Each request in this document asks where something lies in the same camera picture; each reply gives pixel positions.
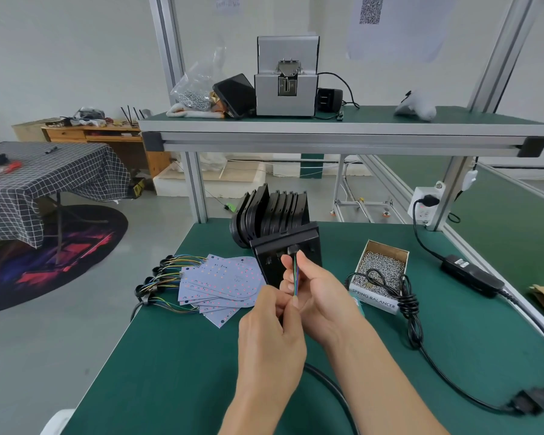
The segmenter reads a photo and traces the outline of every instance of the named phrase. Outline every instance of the green panel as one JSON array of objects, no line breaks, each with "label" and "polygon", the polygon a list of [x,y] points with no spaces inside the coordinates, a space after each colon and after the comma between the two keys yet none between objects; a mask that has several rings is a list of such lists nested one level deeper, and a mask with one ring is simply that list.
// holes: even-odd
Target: green panel
[{"label": "green panel", "polygon": [[[352,105],[343,107],[345,116],[343,122],[352,124],[541,124],[541,122],[528,121],[527,119],[513,118],[510,116],[504,116],[494,113],[478,113],[469,112],[464,107],[436,107],[437,116],[435,116],[434,123],[422,122],[417,118],[411,116],[395,116],[394,105],[362,105],[360,109],[356,109]],[[330,117],[331,113],[318,113],[319,117]],[[169,118],[165,113],[156,114],[146,121],[173,121],[174,118]],[[220,121],[221,119],[199,119],[199,118],[185,118],[186,121]],[[311,118],[290,118],[285,116],[279,117],[255,117],[245,118],[243,121],[251,122],[302,122],[312,121],[318,124],[335,123],[334,120],[320,120]]]},{"label": "green panel", "polygon": [[[324,154],[300,154],[301,159],[324,159]],[[300,177],[303,179],[321,179],[322,162],[302,162]]]},{"label": "green panel", "polygon": [[[420,300],[425,344],[436,363],[459,385],[496,404],[521,388],[544,385],[544,339],[506,302],[488,300],[441,272],[439,263],[415,241],[411,226],[319,226],[324,267],[340,280],[355,269],[368,238],[410,251],[408,274]],[[442,233],[424,231],[423,241],[440,253],[456,252]],[[195,224],[178,253],[226,257],[250,254],[234,244],[228,220],[224,219]],[[418,352],[407,348],[403,317],[368,306],[364,311],[451,434],[544,434],[544,415],[494,415],[466,402],[435,375]],[[215,434],[234,394],[242,314],[217,329],[200,315],[143,307],[64,435]],[[334,377],[319,345],[308,340],[307,347],[308,362]],[[345,435],[350,430],[334,397],[304,374],[276,433]]]},{"label": "green panel", "polygon": [[[443,178],[449,157],[383,155],[380,158],[411,188]],[[450,226],[508,282],[523,293],[544,285],[544,198],[479,168],[478,179],[451,210]],[[533,296],[529,300],[544,313]]]}]

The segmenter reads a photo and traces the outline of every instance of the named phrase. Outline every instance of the box of screws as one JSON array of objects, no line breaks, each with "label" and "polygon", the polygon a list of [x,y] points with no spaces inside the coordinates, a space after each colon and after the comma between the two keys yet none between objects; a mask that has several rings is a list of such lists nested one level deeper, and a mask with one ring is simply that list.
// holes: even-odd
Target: box of screws
[{"label": "box of screws", "polygon": [[[406,272],[408,259],[409,252],[406,250],[369,240],[355,271],[366,274],[369,269],[377,269],[383,275],[385,284],[398,289],[401,276]],[[376,272],[371,273],[370,276],[380,278]],[[397,314],[399,310],[397,300],[393,299],[383,287],[371,284],[360,275],[353,276],[348,290],[365,304],[392,314]]]}]

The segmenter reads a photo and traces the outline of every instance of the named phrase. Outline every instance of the person's right hand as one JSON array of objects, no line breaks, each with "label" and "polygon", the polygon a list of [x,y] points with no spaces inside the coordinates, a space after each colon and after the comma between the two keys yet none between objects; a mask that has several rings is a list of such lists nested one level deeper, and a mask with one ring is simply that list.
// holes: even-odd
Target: person's right hand
[{"label": "person's right hand", "polygon": [[[286,271],[280,290],[294,294],[292,258],[283,255],[281,260]],[[306,334],[325,350],[331,350],[364,318],[346,288],[332,273],[313,263],[301,250],[296,255],[296,262],[299,270],[297,298],[302,326]]]}]

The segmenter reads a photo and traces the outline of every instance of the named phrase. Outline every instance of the person's left hand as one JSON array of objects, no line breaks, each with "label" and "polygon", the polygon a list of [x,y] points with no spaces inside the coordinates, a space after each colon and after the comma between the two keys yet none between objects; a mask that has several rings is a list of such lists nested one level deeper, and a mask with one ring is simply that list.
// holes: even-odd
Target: person's left hand
[{"label": "person's left hand", "polygon": [[220,434],[274,431],[306,360],[305,335],[295,302],[288,293],[265,285],[255,307],[240,320],[236,392]]}]

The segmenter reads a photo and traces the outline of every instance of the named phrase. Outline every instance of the forearm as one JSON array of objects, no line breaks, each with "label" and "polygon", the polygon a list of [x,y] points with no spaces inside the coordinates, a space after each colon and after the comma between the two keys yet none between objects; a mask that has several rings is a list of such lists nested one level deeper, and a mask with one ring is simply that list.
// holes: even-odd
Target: forearm
[{"label": "forearm", "polygon": [[361,434],[447,435],[368,322],[327,354]]},{"label": "forearm", "polygon": [[283,412],[276,408],[263,397],[236,394],[218,435],[272,435]]}]

